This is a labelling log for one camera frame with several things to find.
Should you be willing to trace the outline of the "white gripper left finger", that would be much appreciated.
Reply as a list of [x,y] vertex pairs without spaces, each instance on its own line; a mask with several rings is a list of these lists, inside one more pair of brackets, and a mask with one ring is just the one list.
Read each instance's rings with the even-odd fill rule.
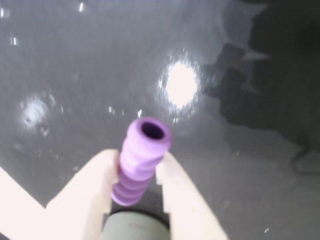
[[47,240],[100,240],[118,182],[119,152],[105,149],[91,158],[48,203]]

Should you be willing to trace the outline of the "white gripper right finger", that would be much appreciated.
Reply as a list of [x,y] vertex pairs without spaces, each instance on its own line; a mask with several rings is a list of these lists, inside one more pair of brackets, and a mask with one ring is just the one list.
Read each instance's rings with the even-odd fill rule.
[[177,159],[167,152],[156,167],[162,187],[163,212],[172,240],[227,240],[216,215]]

